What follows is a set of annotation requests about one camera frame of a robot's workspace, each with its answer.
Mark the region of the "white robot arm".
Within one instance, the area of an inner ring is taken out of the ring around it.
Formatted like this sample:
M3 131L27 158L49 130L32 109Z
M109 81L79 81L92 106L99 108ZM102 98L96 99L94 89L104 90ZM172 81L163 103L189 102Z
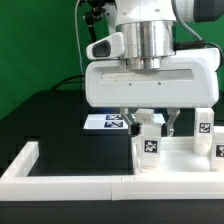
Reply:
M165 108L167 133L182 108L210 108L219 98L219 46L195 31L192 42L175 40L175 25L216 21L224 0L93 0L108 20L110 35L86 49L85 74L93 107Z

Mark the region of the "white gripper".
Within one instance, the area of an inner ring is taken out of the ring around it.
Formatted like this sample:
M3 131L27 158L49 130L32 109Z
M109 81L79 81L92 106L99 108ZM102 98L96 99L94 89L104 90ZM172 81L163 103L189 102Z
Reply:
M179 108L211 107L218 101L219 60L216 48L206 48L178 51L156 70L130 71L123 60L96 61L87 67L86 99L93 107L120 107L132 136L140 133L140 123L128 108L168 108L166 128L172 137Z

